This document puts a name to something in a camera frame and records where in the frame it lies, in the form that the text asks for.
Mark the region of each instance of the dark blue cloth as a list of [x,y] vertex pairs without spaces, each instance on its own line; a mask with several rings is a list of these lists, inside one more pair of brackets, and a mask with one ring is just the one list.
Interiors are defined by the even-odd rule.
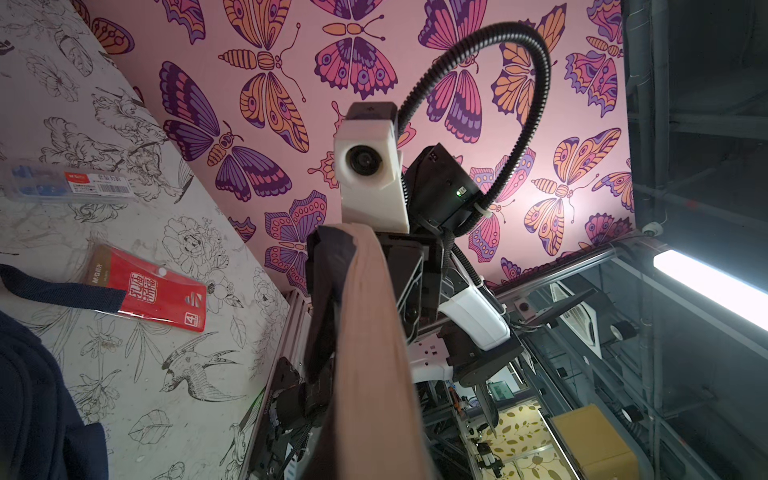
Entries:
[[[49,283],[0,265],[8,290],[23,298],[116,312],[125,292]],[[40,339],[0,312],[0,478],[101,480],[109,477],[101,424],[85,425],[61,370]]]

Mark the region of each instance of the red card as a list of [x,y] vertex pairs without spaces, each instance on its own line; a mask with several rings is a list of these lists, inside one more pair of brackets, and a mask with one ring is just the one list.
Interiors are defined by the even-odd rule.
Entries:
[[127,292],[120,314],[202,332],[206,287],[123,250],[99,245],[83,283]]

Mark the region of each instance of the ceiling light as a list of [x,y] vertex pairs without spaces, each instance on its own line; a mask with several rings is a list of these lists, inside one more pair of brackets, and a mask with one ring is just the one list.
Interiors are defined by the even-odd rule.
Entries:
[[768,330],[768,293],[676,250],[656,255],[654,266],[731,312]]

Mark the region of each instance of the security camera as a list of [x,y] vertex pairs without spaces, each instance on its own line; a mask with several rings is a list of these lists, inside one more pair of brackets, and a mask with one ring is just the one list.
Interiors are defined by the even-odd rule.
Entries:
[[397,105],[356,102],[333,142],[344,223],[364,223],[377,232],[409,233],[397,151]]
[[658,237],[664,233],[664,227],[661,226],[661,223],[658,222],[650,222],[648,225],[643,227],[643,234],[648,235],[649,237]]

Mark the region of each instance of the butterfly wallpaper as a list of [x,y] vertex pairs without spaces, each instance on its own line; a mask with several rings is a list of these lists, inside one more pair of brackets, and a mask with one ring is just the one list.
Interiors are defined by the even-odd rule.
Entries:
[[[495,286],[634,228],[620,0],[71,1],[181,152],[177,186],[198,177],[282,290],[306,294],[306,236],[341,221],[333,136],[349,106],[400,105],[437,57],[493,22],[541,34],[551,90],[491,216],[457,244]],[[514,44],[467,59],[399,139],[404,169],[439,142],[487,190],[535,73]]]

